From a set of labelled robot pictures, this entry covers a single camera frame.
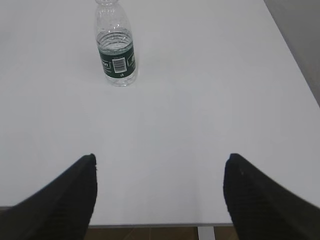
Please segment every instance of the table surface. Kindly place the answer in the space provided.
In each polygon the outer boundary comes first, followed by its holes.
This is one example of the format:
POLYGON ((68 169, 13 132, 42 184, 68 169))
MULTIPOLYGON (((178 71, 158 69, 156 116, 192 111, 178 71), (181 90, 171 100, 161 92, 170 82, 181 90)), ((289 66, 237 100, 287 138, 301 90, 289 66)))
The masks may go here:
POLYGON ((224 224, 230 153, 320 207, 320 110, 262 0, 122 0, 138 78, 112 87, 93 0, 0 2, 0 206, 96 154, 92 225, 224 224))

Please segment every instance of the bottle neck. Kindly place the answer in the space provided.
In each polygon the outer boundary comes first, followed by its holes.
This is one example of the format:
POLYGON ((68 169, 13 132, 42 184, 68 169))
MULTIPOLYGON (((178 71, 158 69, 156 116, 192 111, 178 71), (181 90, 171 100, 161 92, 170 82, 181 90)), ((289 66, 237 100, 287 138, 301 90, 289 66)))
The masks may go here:
POLYGON ((95 0, 97 4, 100 5, 112 5, 117 3, 119 0, 95 0))

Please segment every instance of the barcode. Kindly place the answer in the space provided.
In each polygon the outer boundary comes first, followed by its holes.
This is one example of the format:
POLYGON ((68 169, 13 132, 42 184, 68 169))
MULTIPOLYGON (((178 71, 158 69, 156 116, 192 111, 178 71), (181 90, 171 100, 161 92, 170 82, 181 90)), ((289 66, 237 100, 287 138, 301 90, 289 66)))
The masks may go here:
POLYGON ((124 73, 127 71, 126 59, 124 57, 120 59, 112 59, 112 63, 114 72, 116 74, 124 73))

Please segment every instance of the water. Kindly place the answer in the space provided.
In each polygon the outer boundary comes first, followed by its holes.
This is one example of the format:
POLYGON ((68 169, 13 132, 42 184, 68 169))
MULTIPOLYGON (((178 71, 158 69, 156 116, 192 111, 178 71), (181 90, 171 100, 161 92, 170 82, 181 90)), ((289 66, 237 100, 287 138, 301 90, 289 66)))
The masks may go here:
MULTIPOLYGON (((100 32, 97 36, 97 46, 101 53, 109 56, 120 55, 133 47, 133 38, 125 28, 118 28, 113 32, 100 32)), ((123 78, 113 78, 105 75, 106 79, 114 86, 125 87, 136 80, 137 69, 134 72, 123 78)))

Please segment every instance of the brown floor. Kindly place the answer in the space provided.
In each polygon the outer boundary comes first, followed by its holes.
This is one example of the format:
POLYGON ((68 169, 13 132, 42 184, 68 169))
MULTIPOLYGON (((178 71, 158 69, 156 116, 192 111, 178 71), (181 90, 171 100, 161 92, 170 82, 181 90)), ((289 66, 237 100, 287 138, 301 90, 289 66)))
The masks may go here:
MULTIPOLYGON (((238 240, 233 227, 215 227, 216 240, 238 240)), ((199 240, 197 227, 89 229, 84 240, 199 240)))

